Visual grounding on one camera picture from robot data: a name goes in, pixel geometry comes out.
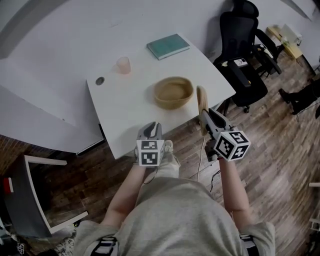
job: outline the black and white marker cube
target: black and white marker cube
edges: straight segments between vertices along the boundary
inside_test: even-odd
[[[214,150],[225,160],[234,161],[245,156],[250,144],[248,137],[241,130],[223,131],[217,139]]]
[[[18,243],[16,249],[21,255],[25,254],[25,246],[22,243]]]
[[[139,165],[146,167],[159,166],[165,152],[165,141],[159,140],[137,140]]]

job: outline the pink cup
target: pink cup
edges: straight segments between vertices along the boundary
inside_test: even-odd
[[[129,74],[131,72],[130,61],[128,57],[121,57],[116,61],[120,73],[123,75]]]

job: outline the cable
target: cable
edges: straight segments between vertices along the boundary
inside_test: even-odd
[[[299,123],[299,115],[302,113],[302,112],[304,112],[304,111],[306,111],[306,110],[308,110],[308,109],[310,109],[310,108],[312,108],[313,106],[315,106],[315,105],[318,105],[320,103],[320,101],[319,102],[317,102],[317,103],[315,103],[315,104],[313,104],[312,106],[310,106],[310,107],[307,107],[307,108],[305,108],[304,110],[301,110],[298,114],[296,114],[296,121]]]
[[[201,151],[200,151],[200,163],[199,163],[199,167],[198,167],[198,173],[196,175],[196,181],[198,182],[199,181],[199,172],[200,172],[200,166],[201,166],[201,161],[202,161],[202,149],[204,147],[204,144],[205,144],[205,139],[206,139],[206,136],[203,136],[203,142],[202,142],[202,146],[201,146]]]
[[[212,191],[212,189],[214,188],[214,177],[216,175],[218,175],[220,173],[221,170],[218,170],[214,175],[212,175],[212,179],[211,179],[211,189],[210,189],[210,193]]]

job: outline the white wall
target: white wall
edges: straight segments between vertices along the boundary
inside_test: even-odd
[[[313,19],[313,14],[316,9],[316,4],[313,0],[292,0],[309,18]]]
[[[0,1],[0,33],[16,13],[30,0]]]
[[[0,134],[41,147],[79,152],[100,138],[32,105],[0,85]]]
[[[290,23],[303,35],[311,24],[280,0],[252,2],[260,11],[262,30]],[[98,120],[86,85],[91,72],[113,66],[142,42],[176,32],[203,52],[216,46],[219,55],[219,17],[231,8],[231,0],[68,0],[35,25],[8,59],[0,62],[5,69],[0,71],[0,84],[49,114],[97,135]],[[305,54],[312,51],[308,48]]]
[[[302,32],[300,48],[313,69],[319,66],[320,58],[320,12],[313,16],[313,21]]]

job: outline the green book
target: green book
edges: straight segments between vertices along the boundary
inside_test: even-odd
[[[178,34],[149,42],[146,46],[159,61],[190,48],[190,45]]]

